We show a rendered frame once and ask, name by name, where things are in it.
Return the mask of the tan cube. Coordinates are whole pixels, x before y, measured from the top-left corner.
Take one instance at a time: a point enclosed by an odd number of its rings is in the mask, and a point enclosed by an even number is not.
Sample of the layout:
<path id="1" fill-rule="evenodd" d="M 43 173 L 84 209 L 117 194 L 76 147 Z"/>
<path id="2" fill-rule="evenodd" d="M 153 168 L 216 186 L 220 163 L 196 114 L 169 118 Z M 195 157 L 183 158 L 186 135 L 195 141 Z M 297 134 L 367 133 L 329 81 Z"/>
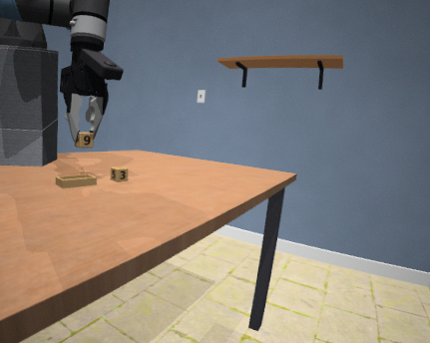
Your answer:
<path id="1" fill-rule="evenodd" d="M 92 148 L 94 146 L 94 133 L 79 133 L 75 147 Z"/>
<path id="2" fill-rule="evenodd" d="M 128 180 L 128 169 L 124 167 L 111 167 L 111 180 L 114 180 L 114 181 Z"/>

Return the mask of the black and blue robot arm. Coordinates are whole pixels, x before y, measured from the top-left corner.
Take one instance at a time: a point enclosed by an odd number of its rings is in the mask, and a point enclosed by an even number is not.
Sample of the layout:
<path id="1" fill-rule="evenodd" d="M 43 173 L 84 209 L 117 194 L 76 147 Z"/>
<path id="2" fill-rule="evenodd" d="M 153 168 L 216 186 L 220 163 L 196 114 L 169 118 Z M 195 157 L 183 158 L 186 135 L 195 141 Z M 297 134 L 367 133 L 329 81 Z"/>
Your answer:
<path id="1" fill-rule="evenodd" d="M 110 0 L 0 0 L 0 45 L 47 49 L 42 24 L 66 27 L 71 38 L 90 36 L 105 42 L 109 4 Z M 122 78 L 124 70 L 101 52 L 82 49 L 80 59 L 101 78 Z"/>

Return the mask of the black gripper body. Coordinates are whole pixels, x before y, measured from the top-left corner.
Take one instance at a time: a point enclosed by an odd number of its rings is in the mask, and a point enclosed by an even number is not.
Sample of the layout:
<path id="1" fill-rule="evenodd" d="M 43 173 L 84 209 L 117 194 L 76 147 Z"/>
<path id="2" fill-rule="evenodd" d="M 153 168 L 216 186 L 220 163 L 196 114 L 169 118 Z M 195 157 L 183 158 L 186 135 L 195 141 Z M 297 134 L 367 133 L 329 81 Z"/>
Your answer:
<path id="1" fill-rule="evenodd" d="M 67 84 L 67 78 L 72 77 L 75 87 L 78 89 L 80 96 L 96 96 L 105 87 L 105 79 L 100 78 L 92 69 L 90 69 L 81 59 L 82 49 L 93 51 L 102 51 L 104 42 L 100 39 L 90 36 L 74 36 L 71 38 L 72 64 L 69 67 L 61 69 L 60 92 L 64 92 Z M 74 66 L 79 64 L 79 66 Z M 72 66 L 73 65 L 73 66 Z M 86 93 L 85 93 L 86 92 Z"/>

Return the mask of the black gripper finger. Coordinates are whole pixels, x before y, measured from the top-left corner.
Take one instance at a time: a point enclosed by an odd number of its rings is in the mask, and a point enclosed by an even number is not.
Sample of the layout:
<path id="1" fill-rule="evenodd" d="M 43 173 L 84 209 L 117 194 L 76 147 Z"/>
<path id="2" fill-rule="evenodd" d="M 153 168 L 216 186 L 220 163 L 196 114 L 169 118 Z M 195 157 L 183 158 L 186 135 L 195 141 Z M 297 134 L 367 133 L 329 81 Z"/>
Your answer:
<path id="1" fill-rule="evenodd" d="M 109 95 L 107 86 L 108 84 L 105 83 L 104 89 L 101 92 L 97 92 L 95 98 L 90 97 L 89 99 L 90 107 L 86 112 L 86 121 L 92 125 L 90 133 L 94 133 L 94 138 L 108 104 Z"/>
<path id="2" fill-rule="evenodd" d="M 78 139 L 78 134 L 80 132 L 78 128 L 78 124 L 80 121 L 79 109 L 82 106 L 83 100 L 78 95 L 78 89 L 75 87 L 72 77 L 67 78 L 67 84 L 64 87 L 63 95 L 67 106 L 67 113 L 65 117 L 69 123 L 72 138 L 76 143 Z M 67 117 L 67 114 L 68 114 L 68 117 Z"/>

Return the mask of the tan shallow rectangular tray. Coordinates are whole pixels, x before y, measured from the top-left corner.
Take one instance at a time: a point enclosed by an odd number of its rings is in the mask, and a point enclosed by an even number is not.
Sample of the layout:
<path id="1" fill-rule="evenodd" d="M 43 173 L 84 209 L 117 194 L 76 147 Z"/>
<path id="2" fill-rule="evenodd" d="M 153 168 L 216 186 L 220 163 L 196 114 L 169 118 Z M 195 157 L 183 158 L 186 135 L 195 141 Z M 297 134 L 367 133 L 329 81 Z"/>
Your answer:
<path id="1" fill-rule="evenodd" d="M 70 179 L 74 178 L 74 179 Z M 90 174 L 56 176 L 56 185 L 61 188 L 96 185 L 97 178 Z"/>

